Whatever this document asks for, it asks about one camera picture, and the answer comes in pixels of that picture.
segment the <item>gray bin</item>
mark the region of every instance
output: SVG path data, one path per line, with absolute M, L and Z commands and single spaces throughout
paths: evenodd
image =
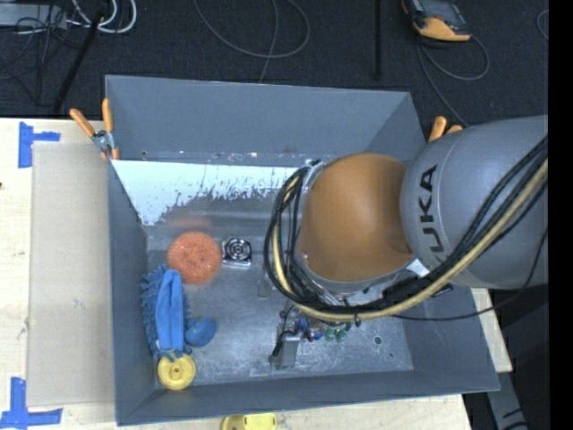
M 288 171 L 306 159 L 375 151 L 408 164 L 425 145 L 408 93 L 111 75 L 106 96 L 122 155 L 108 166 L 118 425 L 499 389 L 477 317 L 364 322 L 344 343 L 302 341 L 297 366 L 273 369 L 268 356 L 285 299 L 276 290 L 260 298 L 257 286 L 265 279 L 262 239 L 279 184 L 265 186 L 264 196 L 177 198 L 152 221 L 138 210 L 142 196 L 180 190 L 174 163 L 191 172 L 201 165 Z M 138 161 L 129 176 L 139 180 L 130 182 L 122 169 L 129 161 Z M 221 183 L 233 184 L 224 177 Z M 205 288 L 186 289 L 192 313 L 214 316 L 218 332 L 192 353 L 192 386 L 169 391 L 156 377 L 139 286 L 163 262 L 170 240 L 191 225 L 216 240 L 248 238 L 252 264 L 223 266 Z M 473 311 L 471 291 L 455 286 L 405 314 Z

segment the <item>cable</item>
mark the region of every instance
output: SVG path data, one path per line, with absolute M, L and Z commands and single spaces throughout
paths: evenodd
M 545 32 L 541 28 L 541 19 L 544 17 L 545 14 L 549 14 L 549 10 L 543 10 L 539 14 L 537 14 L 537 19 L 535 20 L 535 24 L 537 25 L 537 29 L 541 32 L 543 37 L 549 41 L 549 33 Z
M 517 291 L 517 293 L 515 295 L 509 297 L 505 301 L 502 301 L 501 303 L 498 303 L 497 305 L 496 304 L 491 305 L 490 307 L 482 309 L 481 311 L 475 311 L 475 312 L 472 312 L 469 314 L 463 314 L 463 315 L 454 315 L 451 317 L 410 317 L 407 315 L 398 315 L 398 314 L 395 314 L 393 316 L 398 318 L 398 319 L 414 320 L 414 321 L 418 321 L 418 322 L 448 322 L 448 321 L 462 320 L 462 319 L 467 319 L 467 318 L 471 318 L 471 317 L 476 317 L 477 315 L 485 314 L 485 313 L 488 313 L 488 312 L 493 311 L 495 309 L 499 309 L 499 308 L 511 303 L 512 301 L 515 301 L 529 287 L 529 283 L 531 282 L 531 279 L 534 276 L 535 268 L 537 267 L 537 263 L 539 262 L 539 257 L 541 256 L 541 251 L 543 250 L 543 243 L 545 242 L 545 238 L 547 237 L 547 230 L 548 230 L 548 228 L 545 228 L 542 239 L 539 242 L 539 246 L 537 247 L 537 253 L 535 254 L 535 258 L 534 258 L 534 263 L 531 266 L 531 270 L 529 271 L 529 274 L 527 275 L 526 281 L 524 282 L 523 286 Z
M 451 114 L 458 120 L 458 122 L 464 127 L 469 127 L 468 124 L 466 123 L 466 121 L 460 116 L 460 114 L 449 104 L 449 102 L 446 100 L 446 98 L 441 93 L 438 86 L 436 86 L 436 83 L 433 81 L 432 77 L 430 76 L 430 73 L 428 72 L 428 69 L 426 68 L 425 64 L 423 63 L 421 52 L 422 52 L 422 50 L 420 49 L 419 46 L 417 46 L 416 47 L 416 54 L 418 55 L 418 60 L 420 61 L 420 66 L 422 67 L 422 70 L 425 73 L 428 82 L 430 82 L 434 92 L 436 92 L 436 94 L 438 94 L 438 96 L 440 96 L 441 101 L 446 105 L 446 107 L 449 109 Z
M 502 205 L 488 219 L 482 229 L 477 230 L 477 227 L 482 222 L 485 212 L 490 209 L 491 204 L 499 195 L 500 191 L 505 187 L 505 185 L 507 185 L 509 180 L 525 166 L 525 164 L 530 165 L 526 174 L 522 176 L 521 180 L 513 188 L 511 194 L 505 198 Z M 417 281 L 416 285 L 418 288 L 404 288 L 403 294 L 407 296 L 405 300 L 400 300 L 399 303 L 393 304 L 390 307 L 388 307 L 389 303 L 385 302 L 378 310 L 375 308 L 372 309 L 373 306 L 368 305 L 350 307 L 325 304 L 320 305 L 321 301 L 319 298 L 319 305 L 315 305 L 312 302 L 314 299 L 312 298 L 312 293 L 301 294 L 290 285 L 285 274 L 284 263 L 281 257 L 282 248 L 280 246 L 277 215 L 280 215 L 281 209 L 285 209 L 284 204 L 287 201 L 287 197 L 292 195 L 297 187 L 298 189 L 301 188 L 301 178 L 304 176 L 304 173 L 305 172 L 300 169 L 299 171 L 294 172 L 279 191 L 278 198 L 275 201 L 275 214 L 272 216 L 268 234 L 265 237 L 265 266 L 267 267 L 271 280 L 275 283 L 277 288 L 285 294 L 285 296 L 295 302 L 303 312 L 327 322 L 351 323 L 352 321 L 358 321 L 360 319 L 378 318 L 381 316 L 397 314 L 418 304 L 443 288 L 449 280 L 458 275 L 484 250 L 486 250 L 492 241 L 502 233 L 503 229 L 509 224 L 517 211 L 534 193 L 538 191 L 538 187 L 543 184 L 547 175 L 547 137 L 535 145 L 535 147 L 524 158 L 522 158 L 505 177 L 501 179 L 495 189 L 488 196 L 484 206 L 478 212 L 472 227 L 468 229 L 464 238 L 460 241 L 460 244 L 456 247 L 452 255 L 441 266 L 438 266 L 428 276 L 426 276 L 426 279 Z M 272 266 L 269 266 L 268 257 L 270 240 L 272 241 L 273 253 Z
M 207 20 L 207 18 L 204 16 L 204 14 L 201 11 L 201 8 L 199 7 L 199 4 L 197 3 L 197 0 L 192 0 L 193 5 L 195 6 L 195 9 L 197 11 L 197 14 L 199 14 L 199 17 L 201 18 L 201 21 L 205 24 L 205 26 L 211 31 L 211 33 L 213 35 L 215 35 L 219 40 L 221 40 L 223 43 L 225 43 L 227 46 L 231 47 L 232 49 L 234 49 L 235 51 L 238 51 L 239 53 L 248 55 L 248 56 L 254 56 L 254 57 L 258 57 L 258 58 L 262 58 L 262 59 L 281 59 L 284 57 L 289 57 L 289 56 L 293 56 L 296 53 L 298 53 L 299 51 L 301 51 L 306 44 L 308 43 L 310 34 L 311 34 L 311 26 L 310 23 L 308 21 L 308 18 L 306 16 L 306 14 L 304 13 L 303 9 L 296 4 L 293 0 L 284 0 L 286 2 L 288 2 L 289 4 L 291 4 L 298 12 L 299 14 L 303 17 L 304 19 L 304 25 L 305 25 L 305 36 L 304 36 L 304 40 L 303 42 L 296 47 L 295 49 L 291 50 L 291 51 L 287 51 L 286 53 L 273 53 L 273 49 L 276 43 L 276 37 L 278 35 L 278 8 L 276 7 L 276 2 L 274 0 L 272 0 L 273 2 L 273 7 L 275 10 L 275 34 L 273 36 L 273 41 L 271 43 L 271 48 L 269 49 L 268 53 L 256 53 L 253 52 L 249 49 L 245 49 L 242 47 L 239 47 L 237 45 L 235 45 L 234 43 L 231 43 L 230 41 L 228 41 L 227 39 L 225 39 L 222 35 L 220 35 L 215 28 L 209 23 L 209 21 Z M 263 69 L 263 72 L 261 74 L 261 78 L 260 81 L 262 79 L 262 76 L 265 74 L 267 68 L 267 64 L 265 64 L 265 67 Z
M 275 30 L 269 48 L 269 56 L 272 56 L 272 52 L 275 49 L 275 44 L 277 43 L 277 38 L 278 38 L 278 6 L 277 6 L 277 0 L 270 0 L 270 1 L 272 2 L 272 7 L 273 10 L 275 11 Z M 267 57 L 267 59 L 265 60 L 265 65 L 262 67 L 262 72 L 261 76 L 259 77 L 259 82 L 262 82 L 262 79 L 264 78 L 265 73 L 267 72 L 267 68 L 269 67 L 269 62 L 270 62 L 270 57 Z
M 442 67 L 440 64 L 438 64 L 431 56 L 430 53 L 428 52 L 428 50 L 424 47 L 424 46 L 420 46 L 420 48 L 422 49 L 423 53 L 426 55 L 426 57 L 428 58 L 428 60 L 430 62 L 432 62 L 432 64 L 438 69 L 440 70 L 440 72 L 445 73 L 447 76 L 450 76 L 456 80 L 460 80 L 462 82 L 474 82 L 476 80 L 481 80 L 490 70 L 490 57 L 487 54 L 487 50 L 485 49 L 485 46 L 483 45 L 483 43 L 475 36 L 472 35 L 472 39 L 475 40 L 475 42 L 478 44 L 478 46 L 482 49 L 483 51 L 483 56 L 485 58 L 485 67 L 483 68 L 482 72 L 475 75 L 475 76 L 461 76 L 461 75 L 457 75 L 455 73 L 450 72 L 449 70 L 446 70 L 444 67 Z
M 450 0 L 451 4 L 454 4 L 457 0 Z M 462 75 L 458 75 L 455 74 L 453 72 L 450 72 L 449 70 L 446 70 L 444 67 L 442 67 L 441 65 L 439 65 L 431 56 L 430 53 L 428 52 L 428 50 L 426 49 L 426 47 L 424 45 L 418 45 L 416 46 L 416 53 L 418 55 L 418 60 L 420 62 L 420 66 L 423 69 L 423 72 L 428 80 L 428 82 L 431 84 L 432 88 L 434 89 L 434 92 L 436 92 L 436 94 L 438 94 L 438 96 L 440 97 L 440 99 L 442 100 L 442 102 L 444 103 L 444 105 L 449 109 L 449 111 L 451 112 L 451 114 L 459 121 L 459 123 L 463 126 L 463 127 L 469 127 L 468 123 L 460 116 L 460 114 L 449 104 L 449 102 L 446 100 L 446 98 L 443 96 L 443 94 L 440 92 L 438 86 L 436 85 L 436 83 L 433 81 L 432 77 L 430 76 L 430 73 L 428 72 L 428 69 L 426 68 L 426 66 L 423 63 L 423 59 L 422 59 L 422 55 L 421 53 L 423 53 L 428 60 L 438 69 L 440 70 L 442 73 L 446 74 L 447 76 L 454 78 L 456 80 L 460 80 L 463 82 L 473 82 L 473 81 L 477 81 L 477 80 L 481 80 L 490 70 L 490 57 L 488 55 L 487 49 L 485 48 L 485 46 L 483 45 L 483 43 L 474 35 L 472 34 L 472 39 L 475 40 L 475 42 L 478 44 L 478 46 L 480 47 L 480 49 L 483 52 L 483 56 L 485 58 L 485 67 L 483 68 L 482 72 L 474 75 L 474 76 L 462 76 Z M 444 47 L 444 46 L 448 46 L 448 45 L 435 45 L 434 47 Z
M 103 33 L 111 33 L 111 34 L 122 34 L 122 33 L 126 33 L 127 31 L 131 30 L 137 21 L 137 4 L 135 3 L 135 0 L 129 0 L 130 6 L 132 7 L 132 18 L 131 18 L 131 20 L 129 21 L 129 23 L 125 27 L 118 28 L 118 29 L 108 29 L 105 27 L 109 23 L 111 23 L 114 20 L 114 18 L 117 16 L 117 2 L 116 2 L 116 0 L 111 0 L 111 3 L 113 5 L 113 12 L 112 12 L 111 16 L 109 16 L 107 19 L 105 19 L 104 21 L 102 21 L 98 24 L 98 30 L 103 32 Z M 77 0 L 72 0 L 72 4 L 73 4 L 73 7 L 75 8 L 75 10 L 77 11 L 77 13 L 86 22 L 86 24 L 82 24 L 82 23 L 76 22 L 76 21 L 68 21 L 68 22 L 71 24 L 74 24 L 74 25 L 81 25 L 82 27 L 89 28 L 91 23 L 92 23 L 91 19 L 81 10 L 80 5 L 78 4 Z

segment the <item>white cable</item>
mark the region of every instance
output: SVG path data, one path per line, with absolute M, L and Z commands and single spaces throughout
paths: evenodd
M 114 6 L 114 11 L 112 12 L 112 15 L 109 16 L 109 18 L 107 20 L 102 21 L 99 24 L 99 27 L 108 25 L 116 17 L 116 15 L 117 15 L 117 2 L 115 0 L 111 0 L 111 3 Z M 81 22 L 77 22 L 77 21 L 67 21 L 67 22 L 70 24 L 73 24 L 73 25 L 81 25 L 83 27 L 88 28 L 91 25 L 90 18 L 88 16 L 86 16 L 86 14 L 81 10 L 80 4 L 78 4 L 77 0 L 72 0 L 72 4 L 73 4 L 73 7 L 75 8 L 76 12 L 81 16 L 81 18 L 84 21 L 86 21 L 86 24 L 82 24 Z
M 137 5 L 135 3 L 135 0 L 129 0 L 130 5 L 132 7 L 132 19 L 129 21 L 129 23 L 125 27 L 123 27 L 121 29 L 108 29 L 105 27 L 117 16 L 117 3 L 115 0 L 111 0 L 111 1 L 112 1 L 113 6 L 114 6 L 114 11 L 109 18 L 107 18 L 105 21 L 98 24 L 98 30 L 101 32 L 104 32 L 104 33 L 115 33 L 115 34 L 126 33 L 127 31 L 132 29 L 132 27 L 135 25 L 135 22 L 137 21 Z M 74 25 L 83 25 L 83 27 L 89 27 L 91 25 L 91 20 L 81 10 L 80 6 L 78 5 L 77 0 L 72 0 L 72 4 L 73 4 L 73 7 L 78 12 L 78 14 L 82 17 L 82 19 L 84 21 L 86 21 L 88 23 L 88 25 L 83 25 L 80 22 L 76 22 L 76 21 L 68 21 L 68 22 L 73 23 Z

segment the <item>blue brush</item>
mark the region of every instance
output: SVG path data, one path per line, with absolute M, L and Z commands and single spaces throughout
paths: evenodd
M 188 307 L 179 272 L 163 264 L 143 278 L 141 290 L 143 325 L 154 358 L 191 353 L 184 341 Z

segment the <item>black floor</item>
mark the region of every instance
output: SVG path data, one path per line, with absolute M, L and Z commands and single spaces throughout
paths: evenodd
M 18 1 L 55 4 L 73 14 L 71 0 Z M 447 47 L 421 45 L 400 0 L 381 0 L 378 24 L 375 0 L 135 1 L 133 29 L 96 34 L 58 110 L 58 91 L 89 31 L 71 27 L 25 35 L 0 28 L 0 116 L 67 116 L 74 107 L 100 119 L 109 73 L 403 90 L 411 93 L 426 135 L 437 115 L 479 125 L 548 113 L 549 0 L 456 0 L 474 38 Z M 98 10 L 98 0 L 78 2 L 86 14 Z M 129 2 L 118 2 L 117 20 L 126 24 Z M 376 30 L 380 79 L 374 77 Z M 501 324 L 527 310 L 520 303 L 507 306 Z M 549 400 L 535 400 L 545 396 L 548 356 L 522 363 L 515 385 L 524 408 L 529 406 L 530 428 L 548 428 Z M 475 429 L 490 428 L 483 396 L 466 397 L 466 403 Z

